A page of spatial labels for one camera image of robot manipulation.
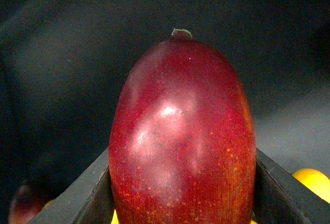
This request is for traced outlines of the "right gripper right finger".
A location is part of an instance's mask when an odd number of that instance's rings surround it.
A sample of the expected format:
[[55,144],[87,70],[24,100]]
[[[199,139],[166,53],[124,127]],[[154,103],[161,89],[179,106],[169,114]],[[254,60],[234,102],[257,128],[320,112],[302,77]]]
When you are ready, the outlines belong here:
[[257,223],[329,223],[329,203],[257,149],[254,215]]

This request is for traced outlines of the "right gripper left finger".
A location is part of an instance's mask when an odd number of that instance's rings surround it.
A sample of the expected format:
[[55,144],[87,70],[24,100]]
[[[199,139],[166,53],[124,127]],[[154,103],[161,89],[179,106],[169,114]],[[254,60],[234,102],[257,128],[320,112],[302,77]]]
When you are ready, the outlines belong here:
[[30,223],[111,223],[114,213],[108,150]]

